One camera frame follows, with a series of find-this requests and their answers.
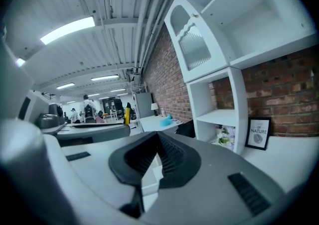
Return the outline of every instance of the person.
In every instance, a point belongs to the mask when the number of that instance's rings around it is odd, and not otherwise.
[[[96,107],[94,105],[94,102],[92,100],[89,100],[88,95],[83,96],[83,103],[82,103],[82,112],[84,114],[84,122],[90,123],[90,122],[96,122],[95,121],[95,112]]]
[[[70,119],[72,120],[73,123],[80,123],[78,112],[75,110],[75,108],[72,108],[71,110],[72,115]]]

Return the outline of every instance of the ceiling light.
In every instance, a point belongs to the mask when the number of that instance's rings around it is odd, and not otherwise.
[[[113,90],[111,92],[119,92],[119,91],[125,91],[125,89]]]
[[[96,77],[96,78],[91,78],[92,81],[98,81],[98,80],[104,80],[104,79],[113,79],[113,78],[118,78],[118,75],[112,75],[112,76],[101,76],[101,77]]]
[[[21,67],[25,63],[25,60],[18,58],[15,63],[18,67]]]
[[[56,87],[58,90],[60,90],[60,89],[64,89],[64,88],[68,88],[68,87],[71,87],[71,86],[73,86],[73,85],[75,85],[74,83],[70,83],[70,84],[66,84],[66,85],[62,85],[62,86],[59,86],[59,87]]]
[[[95,23],[93,20],[93,17],[88,17],[88,18],[84,18],[81,20],[77,20],[74,22],[71,22],[69,24],[66,24],[60,28],[57,28],[56,30],[48,33],[47,35],[45,35],[44,37],[40,38],[40,40],[44,43],[44,44],[48,44],[52,41],[54,41],[55,39],[60,38],[61,36],[65,36],[67,34],[70,34],[72,32],[84,29],[84,28],[89,28],[89,27],[94,27]]]

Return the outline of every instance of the lamp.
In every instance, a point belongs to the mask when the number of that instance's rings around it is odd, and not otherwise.
[[[151,110],[154,110],[155,116],[158,115],[158,112],[156,111],[157,109],[159,109],[158,104],[157,103],[152,103]]]

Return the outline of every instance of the white cabinet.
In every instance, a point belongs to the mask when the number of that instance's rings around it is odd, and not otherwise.
[[[234,106],[231,109],[214,109],[209,84],[229,77]],[[244,148],[248,125],[246,89],[241,70],[227,67],[200,79],[187,83],[193,114],[196,138],[211,141],[216,138],[216,124],[235,127],[233,151],[240,154]]]
[[[234,152],[244,148],[248,109],[241,70],[318,43],[300,0],[174,0],[165,17],[187,83],[196,138],[215,124],[234,126]],[[229,77],[235,109],[214,110],[209,83]]]

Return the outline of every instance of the picture frame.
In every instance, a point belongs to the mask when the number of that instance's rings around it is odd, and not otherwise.
[[[270,117],[249,117],[245,146],[265,151],[271,128]]]

